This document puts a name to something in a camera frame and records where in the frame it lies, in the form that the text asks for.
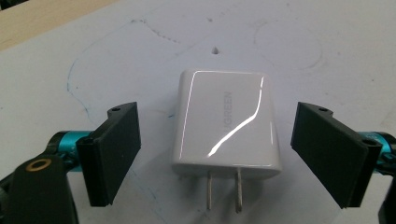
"charger prong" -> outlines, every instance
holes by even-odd
[[[206,209],[212,208],[212,173],[207,172],[207,186],[206,186]]]
[[[241,170],[238,169],[235,174],[235,187],[236,187],[236,194],[235,194],[235,212],[240,213],[242,212],[242,176]]]

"white power adapter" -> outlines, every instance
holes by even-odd
[[[242,211],[242,178],[277,175],[279,160],[269,77],[259,73],[185,71],[180,77],[173,170],[235,178],[236,212]]]

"scribble mark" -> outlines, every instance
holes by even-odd
[[[258,26],[256,28],[256,30],[254,31],[254,35],[253,35],[253,44],[257,45],[257,33],[260,31],[260,29],[265,26],[266,24],[268,24],[268,21],[259,21],[258,22]]]
[[[155,35],[157,35],[158,37],[160,37],[160,38],[163,38],[163,39],[166,39],[166,40],[169,40],[169,41],[171,41],[171,42],[174,42],[174,43],[176,43],[176,44],[180,44],[180,41],[179,40],[176,40],[176,39],[174,39],[174,38],[171,38],[171,37],[169,37],[169,36],[167,36],[167,35],[163,35],[159,30],[157,30],[157,29],[154,29],[153,27],[151,27],[149,24],[148,24],[148,22],[146,21],[146,20],[140,20],[139,22],[142,22],[146,27],[148,27],[149,29],[150,29],[150,31],[152,32],[152,33],[154,33]]]
[[[153,200],[154,200],[154,202],[156,203],[156,204],[158,204],[158,201],[157,201],[157,196],[154,194],[154,192],[150,189],[150,188],[148,188],[148,187],[144,187],[143,185],[143,183],[142,183],[142,181],[141,181],[141,179],[139,178],[139,176],[137,175],[137,173],[134,171],[134,169],[131,169],[132,170],[132,174],[134,175],[134,177],[135,177],[135,183],[137,184],[137,186],[143,191],[143,192],[145,192],[145,195],[146,196],[148,196],[147,195],[147,191],[149,192],[149,196],[148,197],[150,197],[150,198],[152,198]],[[164,224],[168,224],[168,222],[165,220],[165,218],[163,218],[163,216],[157,211],[157,209],[155,209],[155,208],[151,208],[151,212],[153,212]]]
[[[311,69],[311,68],[314,68],[315,66],[317,66],[318,64],[323,62],[323,47],[320,44],[320,41],[318,39],[317,39],[317,41],[318,41],[318,44],[319,44],[319,47],[320,47],[319,57],[312,64],[310,64],[310,65],[308,65],[308,66],[306,66],[304,68],[300,68],[299,70]]]
[[[239,8],[242,3],[245,2],[244,0],[236,2],[234,4],[232,4],[229,7],[226,7],[224,10],[222,10],[219,14],[219,18],[223,18],[225,17],[227,14],[229,14],[230,12],[232,12],[233,10],[235,10],[236,8]]]
[[[91,123],[93,123],[93,120],[91,119],[90,111],[88,110],[88,107],[84,104],[84,102],[81,101],[81,99],[79,99],[79,98],[70,90],[70,77],[71,77],[72,70],[73,70],[73,68],[74,68],[74,66],[75,66],[77,60],[78,60],[78,59],[76,59],[75,61],[73,61],[73,64],[72,64],[72,66],[71,66],[70,69],[69,69],[69,74],[68,74],[68,76],[67,76],[67,92],[69,92],[70,95],[73,96],[73,98],[75,98],[75,99],[82,105],[82,107],[83,107],[84,110],[85,110],[85,113],[87,114],[88,120],[89,120]]]
[[[395,127],[395,120],[396,119],[396,106],[394,106],[385,118],[381,121],[380,125],[384,128],[392,130]]]

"plug pin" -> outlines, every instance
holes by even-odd
[[[207,186],[206,186],[206,209],[212,208],[212,174],[207,172]]]
[[[242,212],[242,180],[241,180],[241,170],[238,169],[235,174],[235,212]]]

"black rubber pad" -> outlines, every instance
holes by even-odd
[[[332,111],[299,103],[291,147],[345,208],[361,205],[382,145],[363,139]]]
[[[77,141],[91,206],[113,203],[141,145],[136,103],[111,108],[107,115],[97,130]]]

